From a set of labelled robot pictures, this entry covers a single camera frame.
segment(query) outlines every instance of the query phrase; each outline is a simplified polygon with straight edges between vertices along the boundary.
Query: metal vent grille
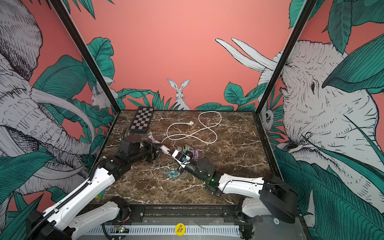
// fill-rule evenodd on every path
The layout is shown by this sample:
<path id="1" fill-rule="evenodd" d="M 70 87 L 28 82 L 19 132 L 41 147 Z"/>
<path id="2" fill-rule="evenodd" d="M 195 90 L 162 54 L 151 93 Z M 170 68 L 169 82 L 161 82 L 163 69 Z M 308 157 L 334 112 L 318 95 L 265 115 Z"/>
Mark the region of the metal vent grille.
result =
<path id="1" fill-rule="evenodd" d="M 174 225 L 123 225 L 124 228 L 129 229 L 129 233 L 116 233 L 113 226 L 105 226 L 106 231 L 113 235 L 174 235 Z M 84 235 L 103 235 L 101 226 L 95 227 Z M 199 226 L 185 226 L 185 235 L 221 235 L 221 236 L 240 236 L 238 225 L 203 225 Z"/>

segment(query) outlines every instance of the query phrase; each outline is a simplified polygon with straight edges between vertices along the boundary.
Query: cable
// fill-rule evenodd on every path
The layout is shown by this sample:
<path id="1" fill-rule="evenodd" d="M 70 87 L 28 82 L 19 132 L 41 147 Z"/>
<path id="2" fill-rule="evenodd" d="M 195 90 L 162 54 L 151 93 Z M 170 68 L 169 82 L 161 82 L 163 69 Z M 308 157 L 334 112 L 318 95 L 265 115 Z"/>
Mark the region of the cable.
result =
<path id="1" fill-rule="evenodd" d="M 218 123 L 216 123 L 215 125 L 213 125 L 213 126 L 209 126 L 209 127 L 207 127 L 207 126 L 204 125 L 204 124 L 201 122 L 201 120 L 200 120 L 200 115 L 202 115 L 202 114 L 204 114 L 204 113 L 217 113 L 217 114 L 220 115 L 220 121 L 219 121 Z M 170 140 L 174 140 L 174 141 L 175 141 L 175 140 L 181 140 L 181 139 L 184 139 L 184 138 L 187 138 L 187 137 L 194 137 L 194 138 L 196 138 L 197 140 L 200 140 L 200 141 L 202 141 L 203 143 L 206 143 L 206 144 L 212 144 L 212 143 L 216 142 L 216 140 L 217 140 L 217 134 L 216 134 L 215 131 L 213 131 L 211 128 L 212 128 L 212 127 L 216 127 L 217 125 L 220 124 L 221 119 L 222 119 L 221 114 L 220 114 L 219 112 L 216 112 L 216 111 L 207 111 L 207 112 L 200 113 L 199 116 L 198 116 L 198 119 L 199 119 L 199 122 L 201 123 L 201 125 L 204 126 L 204 128 L 202 128 L 202 129 L 200 129 L 200 130 L 197 130 L 196 132 L 191 133 L 191 134 L 173 134 L 173 135 L 170 135 L 170 136 L 169 136 L 169 135 L 168 135 L 168 130 L 169 130 L 169 128 L 172 127 L 173 125 L 175 125 L 175 124 L 187 124 L 187 125 L 192 125 L 192 124 L 193 124 L 192 121 L 191 121 L 191 122 L 176 122 L 176 123 L 172 123 L 171 125 L 169 125 L 169 127 L 168 127 L 168 129 L 167 129 L 167 132 L 166 132 L 167 137 L 164 138 L 163 141 L 161 141 L 161 143 L 163 143 L 167 138 L 169 138 Z M 213 133 L 215 134 L 216 139 L 215 139 L 213 142 L 205 142 L 204 140 L 201 140 L 200 138 L 198 138 L 198 137 L 196 137 L 196 136 L 193 136 L 195 133 L 200 132 L 201 130 L 204 130 L 204 129 L 208 129 L 208 130 L 210 130 L 211 132 L 213 132 Z M 171 138 L 171 137 L 173 137 L 173 136 L 184 136 L 184 137 L 181 137 L 181 138 Z"/>
<path id="2" fill-rule="evenodd" d="M 47 213 L 32 229 L 31 231 L 28 233 L 28 235 L 25 237 L 25 240 L 29 240 L 31 238 L 31 236 L 34 234 L 34 232 L 41 226 L 41 224 L 44 223 L 45 220 L 47 220 L 50 216 L 52 216 L 54 213 L 55 213 L 55 210 L 59 211 L 59 209 L 65 205 L 68 201 L 70 201 L 72 198 L 74 198 L 76 195 L 78 195 L 81 191 L 83 191 L 88 185 L 89 183 L 92 181 L 93 179 L 93 176 L 95 174 L 95 171 L 98 167 L 98 165 L 103 161 L 104 159 L 100 159 L 96 164 L 93 165 L 93 168 L 91 169 L 91 171 L 89 172 L 89 179 L 88 181 L 82 185 L 76 192 L 74 192 L 72 195 L 70 195 L 68 198 L 64 199 L 59 205 L 57 205 L 56 208 L 54 208 L 53 210 L 51 210 L 49 213 Z"/>
<path id="3" fill-rule="evenodd" d="M 118 238 L 109 236 L 108 233 L 107 233 L 107 230 L 105 229 L 104 223 L 101 224 L 101 228 L 103 229 L 103 233 L 104 233 L 105 237 L 108 238 L 109 240 L 123 239 L 123 238 L 126 237 L 126 235 L 119 236 Z"/>

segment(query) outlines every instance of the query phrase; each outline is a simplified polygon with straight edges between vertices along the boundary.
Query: pink wall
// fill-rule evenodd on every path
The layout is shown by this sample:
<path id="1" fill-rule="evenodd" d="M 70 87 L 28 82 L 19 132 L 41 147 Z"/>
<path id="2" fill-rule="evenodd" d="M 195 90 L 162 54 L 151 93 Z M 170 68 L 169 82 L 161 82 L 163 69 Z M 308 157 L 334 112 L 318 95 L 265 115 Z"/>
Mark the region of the pink wall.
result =
<path id="1" fill-rule="evenodd" d="M 191 108 L 207 102 L 228 104 L 224 89 L 231 81 L 244 94 L 257 86 L 260 73 L 238 63 L 222 46 L 240 39 L 268 58 L 280 52 L 288 39 L 289 1 L 93 1 L 94 19 L 69 1 L 71 16 L 86 43 L 108 38 L 114 48 L 115 91 L 123 88 L 160 91 L 165 99 L 173 90 L 167 78 L 183 90 Z M 127 109 L 136 106 L 124 99 Z"/>

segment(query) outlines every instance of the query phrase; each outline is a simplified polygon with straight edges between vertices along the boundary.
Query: chessboard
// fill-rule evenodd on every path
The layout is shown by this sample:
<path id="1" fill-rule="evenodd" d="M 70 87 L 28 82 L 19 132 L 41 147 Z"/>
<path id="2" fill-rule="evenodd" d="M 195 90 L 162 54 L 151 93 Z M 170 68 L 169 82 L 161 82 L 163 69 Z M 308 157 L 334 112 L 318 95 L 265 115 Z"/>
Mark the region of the chessboard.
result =
<path id="1" fill-rule="evenodd" d="M 153 116 L 153 112 L 154 108 L 139 107 L 136 116 L 133 119 L 132 124 L 129 128 L 130 132 L 141 134 L 147 133 L 151 118 Z"/>

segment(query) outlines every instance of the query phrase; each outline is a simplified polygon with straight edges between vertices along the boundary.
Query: black cable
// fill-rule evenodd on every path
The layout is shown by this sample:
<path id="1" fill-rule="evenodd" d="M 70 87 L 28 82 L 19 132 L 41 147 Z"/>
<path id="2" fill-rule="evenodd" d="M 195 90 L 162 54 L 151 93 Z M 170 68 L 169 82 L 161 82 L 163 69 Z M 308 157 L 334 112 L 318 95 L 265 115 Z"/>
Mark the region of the black cable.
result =
<path id="1" fill-rule="evenodd" d="M 127 235 L 120 235 L 118 237 L 113 237 L 112 238 L 112 236 L 108 235 L 107 230 L 105 229 L 104 223 L 101 224 L 101 228 L 103 229 L 103 233 L 104 233 L 105 237 L 108 238 L 109 240 L 112 240 L 112 239 L 123 239 L 123 238 L 125 238 L 127 236 Z"/>
<path id="2" fill-rule="evenodd" d="M 103 159 L 100 159 L 96 164 L 94 164 L 93 168 L 89 172 L 89 181 L 92 181 L 93 176 L 95 174 L 95 171 L 98 167 L 98 165 L 103 161 Z M 78 195 L 81 191 L 83 191 L 87 186 L 89 185 L 88 182 L 86 182 L 83 186 L 81 186 L 76 192 L 74 192 L 72 195 L 70 195 L 68 198 L 63 200 L 55 209 L 59 210 L 63 205 L 65 205 L 68 201 L 70 201 L 72 198 L 74 198 L 76 195 Z M 34 232 L 40 228 L 40 226 L 44 223 L 45 220 L 47 220 L 50 216 L 52 216 L 55 213 L 55 209 L 51 210 L 48 214 L 45 215 L 28 233 L 28 235 L 25 237 L 25 240 L 29 240 L 31 236 L 34 234 Z"/>

